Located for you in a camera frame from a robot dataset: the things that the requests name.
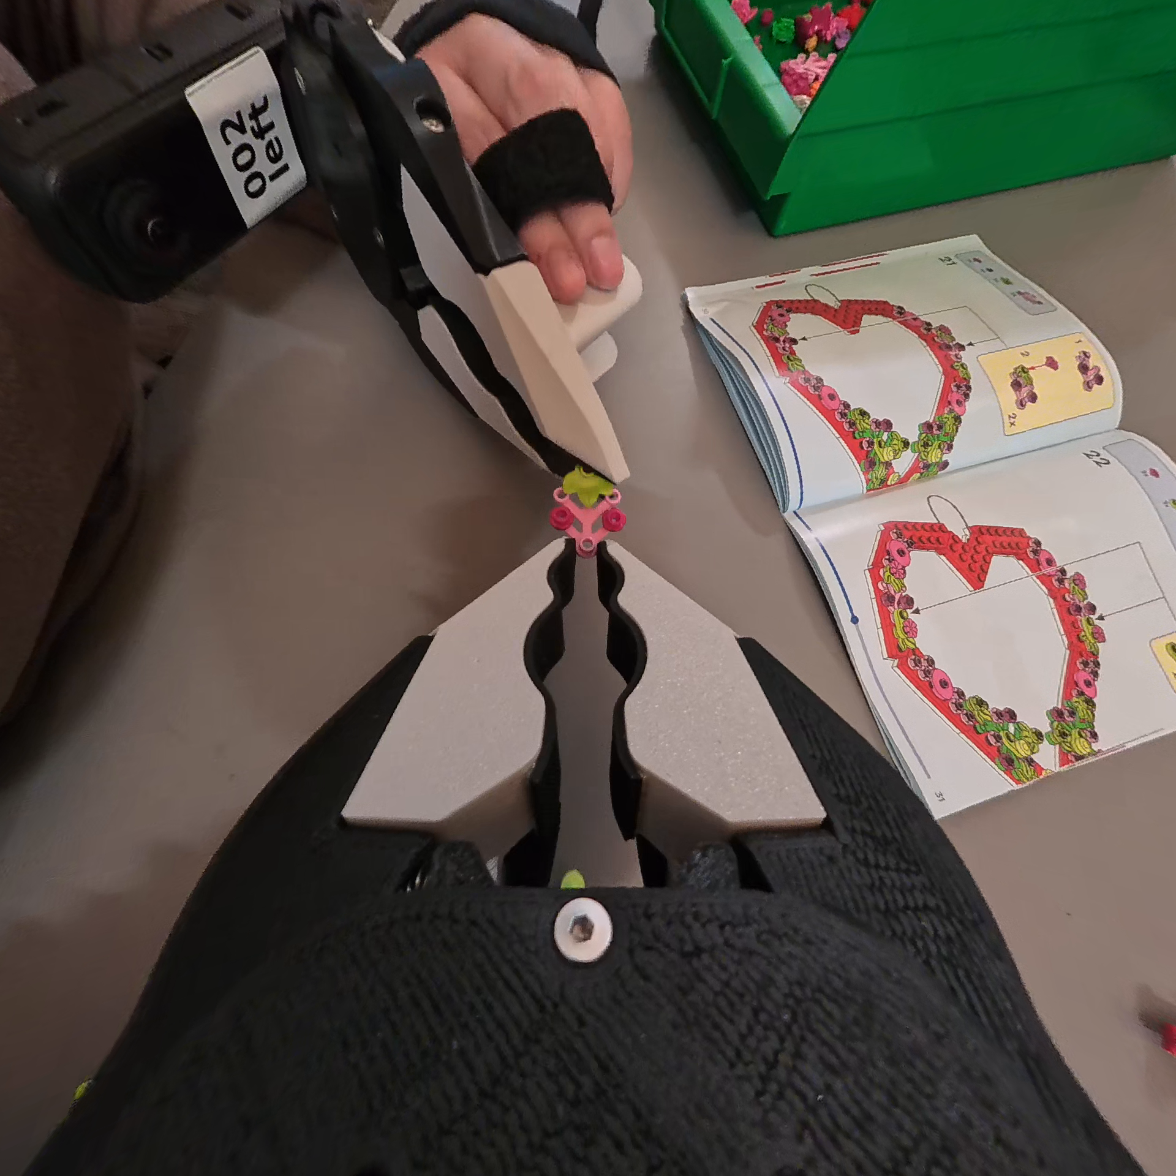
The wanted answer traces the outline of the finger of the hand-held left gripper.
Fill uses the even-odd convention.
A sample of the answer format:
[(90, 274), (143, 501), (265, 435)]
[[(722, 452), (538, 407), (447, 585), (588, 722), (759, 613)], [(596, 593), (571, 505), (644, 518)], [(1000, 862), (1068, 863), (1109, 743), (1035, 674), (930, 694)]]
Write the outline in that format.
[(479, 274), (419, 184), (402, 172), (403, 211), (435, 292), (470, 320), (494, 369), (518, 392), (542, 438), (612, 481), (629, 467), (595, 380), (616, 362), (608, 329), (633, 306), (633, 261), (612, 291), (557, 305), (529, 259)]
[(564, 450), (542, 435), (524, 396), (524, 380), (484, 282), (463, 274), (451, 292), (426, 274), (405, 275), (405, 334), (455, 400), (550, 471)]

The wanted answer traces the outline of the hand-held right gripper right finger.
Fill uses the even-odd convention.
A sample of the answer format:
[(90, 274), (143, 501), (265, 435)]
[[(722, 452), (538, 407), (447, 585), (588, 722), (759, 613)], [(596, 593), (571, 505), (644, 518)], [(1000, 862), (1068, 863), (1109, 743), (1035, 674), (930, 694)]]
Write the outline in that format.
[(666, 883), (704, 844), (826, 819), (738, 635), (617, 541), (596, 553), (612, 711), (610, 796), (641, 882)]

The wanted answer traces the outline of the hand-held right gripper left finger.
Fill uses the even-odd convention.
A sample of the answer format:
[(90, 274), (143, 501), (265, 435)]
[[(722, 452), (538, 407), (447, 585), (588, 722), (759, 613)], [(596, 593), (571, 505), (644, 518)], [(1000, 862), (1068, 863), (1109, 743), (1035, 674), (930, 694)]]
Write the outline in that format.
[(546, 679), (577, 561), (573, 540), (553, 540), (434, 631), (343, 806), (349, 824), (472, 842), (504, 883), (550, 882), (561, 765)]

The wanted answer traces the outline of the pink lego flower piece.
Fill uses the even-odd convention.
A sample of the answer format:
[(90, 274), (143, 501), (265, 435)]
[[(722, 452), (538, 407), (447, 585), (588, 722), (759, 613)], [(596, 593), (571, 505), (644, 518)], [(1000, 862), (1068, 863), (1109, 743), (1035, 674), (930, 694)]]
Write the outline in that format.
[(619, 490), (610, 490), (595, 504), (584, 505), (577, 494), (557, 488), (553, 491), (554, 506), (549, 522), (554, 530), (574, 540), (577, 555), (589, 558), (602, 541), (624, 529), (627, 515), (622, 509), (622, 499)]

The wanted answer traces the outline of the lego instruction booklet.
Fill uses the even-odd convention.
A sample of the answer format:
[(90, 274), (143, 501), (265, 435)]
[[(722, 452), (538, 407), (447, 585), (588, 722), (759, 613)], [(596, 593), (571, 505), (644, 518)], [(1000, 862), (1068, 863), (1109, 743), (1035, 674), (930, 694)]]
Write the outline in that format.
[(1173, 462), (977, 238), (685, 289), (935, 816), (1175, 730)]

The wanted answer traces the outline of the pile of lego pieces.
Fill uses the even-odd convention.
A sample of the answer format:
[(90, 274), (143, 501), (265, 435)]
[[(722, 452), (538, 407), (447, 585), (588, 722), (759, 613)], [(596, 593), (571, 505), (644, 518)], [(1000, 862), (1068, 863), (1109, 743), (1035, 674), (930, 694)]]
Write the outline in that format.
[(798, 110), (806, 110), (865, 19), (871, 1), (731, 1), (729, 8), (774, 70)]

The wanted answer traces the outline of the person's left hand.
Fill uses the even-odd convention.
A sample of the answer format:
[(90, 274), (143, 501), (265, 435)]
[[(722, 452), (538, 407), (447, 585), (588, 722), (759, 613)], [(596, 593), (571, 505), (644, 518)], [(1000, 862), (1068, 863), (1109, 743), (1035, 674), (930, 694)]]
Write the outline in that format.
[[(416, 56), (444, 91), (468, 163), (539, 114), (574, 109), (592, 131), (613, 207), (624, 204), (634, 169), (633, 128), (623, 92), (609, 77), (482, 14), (463, 18)], [(518, 236), (559, 303), (578, 302), (588, 287), (613, 289), (623, 278), (623, 250), (603, 204), (538, 212)]]

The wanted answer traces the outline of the green plastic bin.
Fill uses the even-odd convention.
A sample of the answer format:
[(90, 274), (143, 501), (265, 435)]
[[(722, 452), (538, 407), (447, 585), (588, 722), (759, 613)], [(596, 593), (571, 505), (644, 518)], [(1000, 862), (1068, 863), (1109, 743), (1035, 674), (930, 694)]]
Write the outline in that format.
[(798, 110), (727, 1), (652, 1), (777, 238), (1170, 156), (1173, 1), (872, 1)]

